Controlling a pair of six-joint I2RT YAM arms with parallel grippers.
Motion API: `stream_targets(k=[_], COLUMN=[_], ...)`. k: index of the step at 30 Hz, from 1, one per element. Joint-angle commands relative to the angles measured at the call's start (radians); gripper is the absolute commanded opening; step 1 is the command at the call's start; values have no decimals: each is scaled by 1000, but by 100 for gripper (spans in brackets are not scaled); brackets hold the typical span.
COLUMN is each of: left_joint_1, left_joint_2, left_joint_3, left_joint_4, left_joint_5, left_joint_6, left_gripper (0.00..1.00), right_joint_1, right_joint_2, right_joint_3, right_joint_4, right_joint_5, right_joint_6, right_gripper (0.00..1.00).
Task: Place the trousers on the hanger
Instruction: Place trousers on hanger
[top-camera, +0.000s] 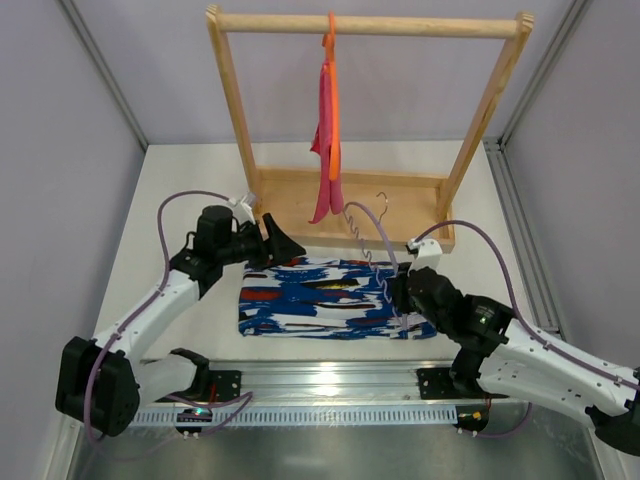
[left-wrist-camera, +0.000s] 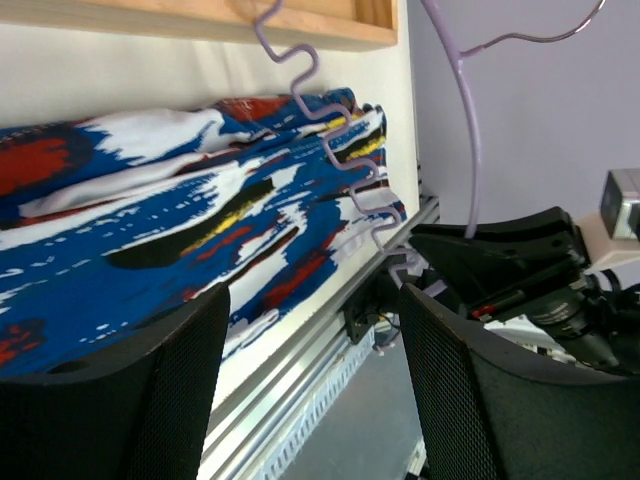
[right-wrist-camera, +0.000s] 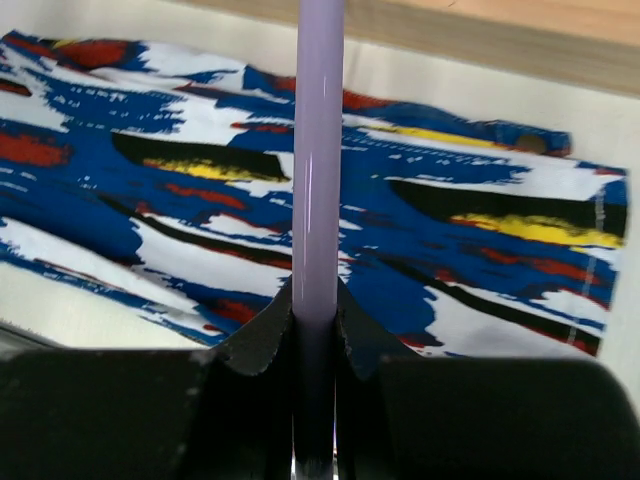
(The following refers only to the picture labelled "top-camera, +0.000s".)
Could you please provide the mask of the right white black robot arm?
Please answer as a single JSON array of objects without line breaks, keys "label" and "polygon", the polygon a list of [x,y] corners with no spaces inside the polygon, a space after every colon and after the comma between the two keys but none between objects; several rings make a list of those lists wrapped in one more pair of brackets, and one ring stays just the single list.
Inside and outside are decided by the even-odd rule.
[{"label": "right white black robot arm", "polygon": [[639,372],[600,359],[518,318],[514,308],[464,294],[437,273],[440,244],[411,239],[413,259],[392,282],[395,307],[422,316],[459,351],[449,369],[463,397],[506,396],[561,413],[608,446],[639,453]]}]

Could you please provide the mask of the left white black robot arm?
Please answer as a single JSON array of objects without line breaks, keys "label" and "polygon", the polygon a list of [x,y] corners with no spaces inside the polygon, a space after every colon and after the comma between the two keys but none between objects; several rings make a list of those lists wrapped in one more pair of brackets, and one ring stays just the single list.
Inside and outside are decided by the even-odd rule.
[{"label": "left white black robot arm", "polygon": [[110,328],[91,339],[75,336],[62,351],[56,410],[107,436],[121,434],[150,403],[205,394],[206,357],[184,348],[149,363],[143,356],[222,278],[226,266],[264,269],[306,253],[270,214],[255,220],[249,197],[223,197],[205,207],[178,253],[170,255],[166,246],[161,250],[164,270],[147,296]]}]

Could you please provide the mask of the blue white patterned trousers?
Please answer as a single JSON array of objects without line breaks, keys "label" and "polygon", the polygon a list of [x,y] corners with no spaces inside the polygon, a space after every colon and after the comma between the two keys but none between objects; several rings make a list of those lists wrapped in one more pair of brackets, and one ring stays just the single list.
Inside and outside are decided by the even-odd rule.
[{"label": "blue white patterned trousers", "polygon": [[258,270],[245,267],[238,302],[244,336],[321,340],[424,340],[436,329],[418,314],[403,315],[389,296],[389,262],[298,257]]}]

